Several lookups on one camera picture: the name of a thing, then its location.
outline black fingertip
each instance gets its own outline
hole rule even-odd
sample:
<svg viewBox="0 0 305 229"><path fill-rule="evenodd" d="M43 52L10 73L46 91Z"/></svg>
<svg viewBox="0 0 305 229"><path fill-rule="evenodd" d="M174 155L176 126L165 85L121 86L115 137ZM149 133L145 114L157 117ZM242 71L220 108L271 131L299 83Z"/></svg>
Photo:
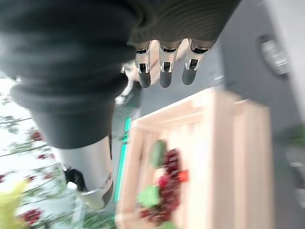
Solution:
<svg viewBox="0 0 305 229"><path fill-rule="evenodd" d="M164 88L167 88L171 85L172 82L172 73L169 72L160 72L160 85Z"/></svg>
<svg viewBox="0 0 305 229"><path fill-rule="evenodd" d="M182 82L185 85L191 85L195 80L196 72L197 71L195 71L193 69L187 70L186 68L184 68L184 71L182 74Z"/></svg>
<svg viewBox="0 0 305 229"><path fill-rule="evenodd" d="M139 74L140 85L143 88L147 88L151 85L151 75L150 73L140 73Z"/></svg>

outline wooden crate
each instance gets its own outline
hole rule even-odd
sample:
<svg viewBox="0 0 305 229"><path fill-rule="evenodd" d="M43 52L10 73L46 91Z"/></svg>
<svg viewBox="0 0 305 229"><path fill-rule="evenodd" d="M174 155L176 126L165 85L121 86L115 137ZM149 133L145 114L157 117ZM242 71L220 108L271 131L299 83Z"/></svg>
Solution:
<svg viewBox="0 0 305 229"><path fill-rule="evenodd" d="M178 229L273 229L273 161L268 108L213 88L132 122L116 224L153 229L137 194L153 181L158 139L181 152L189 182L173 214Z"/></svg>

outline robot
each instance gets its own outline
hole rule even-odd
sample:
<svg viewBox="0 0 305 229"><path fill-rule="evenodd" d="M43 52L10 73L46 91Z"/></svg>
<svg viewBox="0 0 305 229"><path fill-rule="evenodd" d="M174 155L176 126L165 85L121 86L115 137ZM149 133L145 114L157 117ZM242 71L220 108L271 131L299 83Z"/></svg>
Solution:
<svg viewBox="0 0 305 229"><path fill-rule="evenodd" d="M113 192L111 122L126 87L122 63L135 59L150 78L150 44L159 43L160 84L172 81L177 51L189 39L182 81L190 85L240 0L101 0L0 3L0 70L53 147L68 188L93 209Z"/></svg>

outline green light strip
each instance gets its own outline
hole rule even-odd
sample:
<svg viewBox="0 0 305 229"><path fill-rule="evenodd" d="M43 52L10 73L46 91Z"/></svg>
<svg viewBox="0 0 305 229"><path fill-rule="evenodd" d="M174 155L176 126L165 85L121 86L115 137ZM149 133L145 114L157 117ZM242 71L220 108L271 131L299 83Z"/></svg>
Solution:
<svg viewBox="0 0 305 229"><path fill-rule="evenodd" d="M129 131L130 123L131 123L131 118L127 118L125 122L125 132Z"/></svg>
<svg viewBox="0 0 305 229"><path fill-rule="evenodd" d="M116 182L115 194L114 194L114 202L117 202L120 197L120 191L122 186L122 179L125 169L126 155L127 155L127 141L128 141L128 131L130 129L131 118L127 118L125 121L125 134L122 141L122 150L121 150L121 158L119 164L118 171L118 179Z"/></svg>
<svg viewBox="0 0 305 229"><path fill-rule="evenodd" d="M124 174L125 161L126 161L126 155L127 155L126 152L127 152L127 145L124 144L122 146L120 166L119 166L119 172L118 172L118 180L116 182L116 189L115 189L115 195L114 195L114 202L117 202L120 197L122 178L123 178L123 174Z"/></svg>

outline dark gray sleeve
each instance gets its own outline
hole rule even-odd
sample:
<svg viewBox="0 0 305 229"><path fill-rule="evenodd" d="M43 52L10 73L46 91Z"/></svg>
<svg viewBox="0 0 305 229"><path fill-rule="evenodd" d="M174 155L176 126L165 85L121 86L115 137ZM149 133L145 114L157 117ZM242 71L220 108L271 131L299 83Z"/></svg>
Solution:
<svg viewBox="0 0 305 229"><path fill-rule="evenodd" d="M78 148L111 133L136 10L115 0L0 0L0 71L47 142Z"/></svg>

